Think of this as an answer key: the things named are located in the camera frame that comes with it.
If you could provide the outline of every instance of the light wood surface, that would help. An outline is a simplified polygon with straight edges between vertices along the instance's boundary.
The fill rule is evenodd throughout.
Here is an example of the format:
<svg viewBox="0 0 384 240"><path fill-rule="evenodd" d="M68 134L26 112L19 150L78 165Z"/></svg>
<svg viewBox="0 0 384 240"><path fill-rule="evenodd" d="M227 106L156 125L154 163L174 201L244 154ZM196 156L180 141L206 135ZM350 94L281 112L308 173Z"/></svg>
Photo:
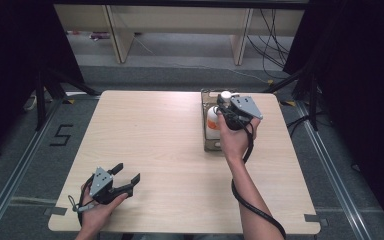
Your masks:
<svg viewBox="0 0 384 240"><path fill-rule="evenodd" d="M288 234L316 234L318 223L277 99L250 95L263 114L247 163L256 186ZM205 152L201 93L106 91L95 109L56 204L68 208L52 215L53 231L78 231L76 201L80 186L96 167L124 163L114 186L137 173L134 196L111 216L104 231L168 233L242 233L231 174L221 152Z"/></svg>

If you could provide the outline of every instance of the bottle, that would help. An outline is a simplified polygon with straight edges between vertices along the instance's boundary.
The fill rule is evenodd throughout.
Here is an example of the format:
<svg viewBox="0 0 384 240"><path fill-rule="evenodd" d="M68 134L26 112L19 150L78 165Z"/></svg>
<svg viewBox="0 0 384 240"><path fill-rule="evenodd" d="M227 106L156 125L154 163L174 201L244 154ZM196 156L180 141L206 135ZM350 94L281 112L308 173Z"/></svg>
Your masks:
<svg viewBox="0 0 384 240"><path fill-rule="evenodd" d="M213 106L208 109L207 112L207 126L205 129L205 138L206 139L220 139L220 128L217 125L218 116L217 116L217 107Z"/></svg>

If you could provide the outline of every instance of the wrist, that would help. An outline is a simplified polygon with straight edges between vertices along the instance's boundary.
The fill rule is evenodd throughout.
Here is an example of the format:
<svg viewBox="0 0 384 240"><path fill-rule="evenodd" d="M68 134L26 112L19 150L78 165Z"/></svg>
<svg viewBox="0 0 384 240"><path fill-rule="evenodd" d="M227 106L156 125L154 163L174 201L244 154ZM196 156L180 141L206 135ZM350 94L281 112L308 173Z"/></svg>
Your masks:
<svg viewBox="0 0 384 240"><path fill-rule="evenodd" d="M98 233L82 227L77 234L76 240L92 240L95 238L96 234Z"/></svg>

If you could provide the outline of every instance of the black tape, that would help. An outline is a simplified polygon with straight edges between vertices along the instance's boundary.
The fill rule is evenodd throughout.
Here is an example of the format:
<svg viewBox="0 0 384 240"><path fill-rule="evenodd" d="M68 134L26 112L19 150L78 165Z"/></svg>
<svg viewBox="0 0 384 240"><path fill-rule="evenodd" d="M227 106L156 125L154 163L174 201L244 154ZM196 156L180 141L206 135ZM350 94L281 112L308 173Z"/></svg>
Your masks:
<svg viewBox="0 0 384 240"><path fill-rule="evenodd" d="M321 219L317 215L304 214L304 219L306 222L318 222L322 227L329 226L329 222L327 221L327 219L324 219L324 218Z"/></svg>
<svg viewBox="0 0 384 240"><path fill-rule="evenodd" d="M53 207L53 208L45 209L45 212L43 213L43 215L51 216L54 214L54 215L64 216L66 212L67 212L67 208Z"/></svg>
<svg viewBox="0 0 384 240"><path fill-rule="evenodd" d="M312 214L304 214L304 219L306 222L320 222L319 216Z"/></svg>

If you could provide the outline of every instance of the white bottle cap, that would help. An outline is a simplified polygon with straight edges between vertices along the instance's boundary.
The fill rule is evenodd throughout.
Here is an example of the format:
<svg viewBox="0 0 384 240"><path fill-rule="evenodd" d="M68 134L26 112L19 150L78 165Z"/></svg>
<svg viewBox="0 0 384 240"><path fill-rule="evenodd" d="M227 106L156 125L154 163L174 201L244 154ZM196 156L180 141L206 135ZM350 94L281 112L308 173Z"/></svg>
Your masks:
<svg viewBox="0 0 384 240"><path fill-rule="evenodd" d="M232 93L229 91L223 91L221 92L221 98L223 98L223 101L225 103L230 103L230 99L232 98Z"/></svg>

